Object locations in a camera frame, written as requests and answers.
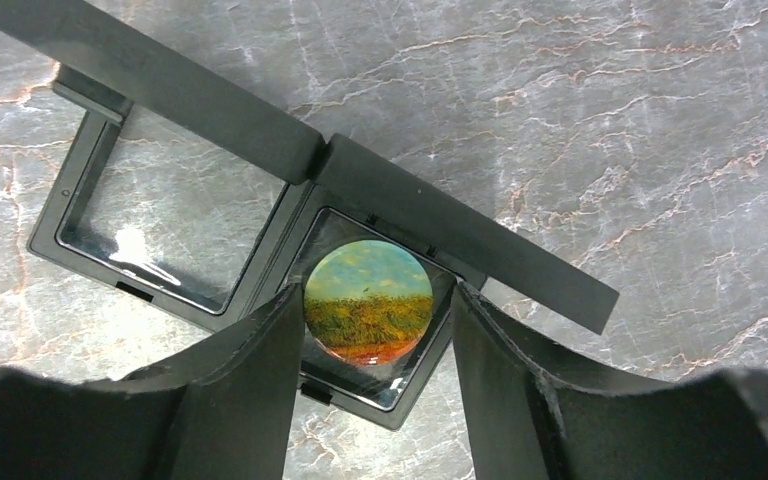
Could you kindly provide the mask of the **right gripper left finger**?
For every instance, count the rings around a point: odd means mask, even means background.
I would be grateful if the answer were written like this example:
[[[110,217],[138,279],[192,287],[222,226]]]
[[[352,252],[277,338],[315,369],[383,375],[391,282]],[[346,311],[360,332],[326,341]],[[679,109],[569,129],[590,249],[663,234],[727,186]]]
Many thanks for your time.
[[[278,479],[303,337],[291,284],[118,381],[0,367],[0,479]]]

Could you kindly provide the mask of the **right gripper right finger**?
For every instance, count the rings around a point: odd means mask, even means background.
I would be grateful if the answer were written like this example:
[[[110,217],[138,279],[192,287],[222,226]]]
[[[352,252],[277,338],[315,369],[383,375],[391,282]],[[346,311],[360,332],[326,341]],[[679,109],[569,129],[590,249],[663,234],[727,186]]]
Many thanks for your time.
[[[768,368],[666,382],[587,358],[477,290],[452,295],[480,479],[768,479]]]

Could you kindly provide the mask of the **yellow landscape brooch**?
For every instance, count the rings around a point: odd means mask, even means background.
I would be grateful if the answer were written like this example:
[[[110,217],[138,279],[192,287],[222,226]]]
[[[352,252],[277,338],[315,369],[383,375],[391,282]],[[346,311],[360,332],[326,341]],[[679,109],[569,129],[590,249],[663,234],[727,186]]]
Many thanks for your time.
[[[433,316],[424,265],[382,240],[358,240],[326,254],[304,282],[303,312],[314,341],[350,365],[392,363],[417,346]]]

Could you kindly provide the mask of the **right black display case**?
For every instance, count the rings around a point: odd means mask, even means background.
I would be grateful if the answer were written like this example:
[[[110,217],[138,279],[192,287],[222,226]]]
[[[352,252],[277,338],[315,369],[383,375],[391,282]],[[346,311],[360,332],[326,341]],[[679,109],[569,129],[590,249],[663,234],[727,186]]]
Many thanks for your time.
[[[382,240],[414,255],[431,276],[434,309],[416,347],[384,365],[358,367],[323,350],[305,325],[301,393],[381,427],[408,416],[451,339],[457,284],[495,280],[576,324],[601,333],[618,292],[497,224],[355,141],[334,136],[312,180],[286,185],[252,252],[254,305],[287,284],[301,292],[328,253],[358,240]]]

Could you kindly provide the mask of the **black display case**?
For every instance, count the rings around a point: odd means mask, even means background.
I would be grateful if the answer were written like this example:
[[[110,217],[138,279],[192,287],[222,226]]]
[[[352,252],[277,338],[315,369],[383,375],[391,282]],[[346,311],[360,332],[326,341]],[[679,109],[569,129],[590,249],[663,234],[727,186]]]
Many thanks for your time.
[[[416,347],[384,365],[358,367],[323,350],[305,325],[301,393],[381,427],[408,416],[451,339],[457,284],[495,280],[576,324],[601,333],[618,292],[497,224],[355,141],[334,136],[312,180],[286,185],[252,252],[254,305],[287,284],[301,292],[328,253],[358,240],[382,240],[414,255],[431,276],[434,309]]]
[[[63,267],[208,330],[246,307],[243,272],[309,126],[82,1],[0,1],[0,40],[57,63],[0,140],[0,319]]]

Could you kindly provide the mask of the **left black display case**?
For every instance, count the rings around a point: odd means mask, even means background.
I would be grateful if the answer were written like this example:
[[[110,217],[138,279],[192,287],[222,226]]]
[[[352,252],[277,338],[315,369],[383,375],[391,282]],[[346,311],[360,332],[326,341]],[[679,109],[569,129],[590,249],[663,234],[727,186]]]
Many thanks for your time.
[[[82,1],[0,1],[0,40],[57,63],[0,140],[0,319],[63,267],[208,330],[246,307],[243,272],[309,126]]]

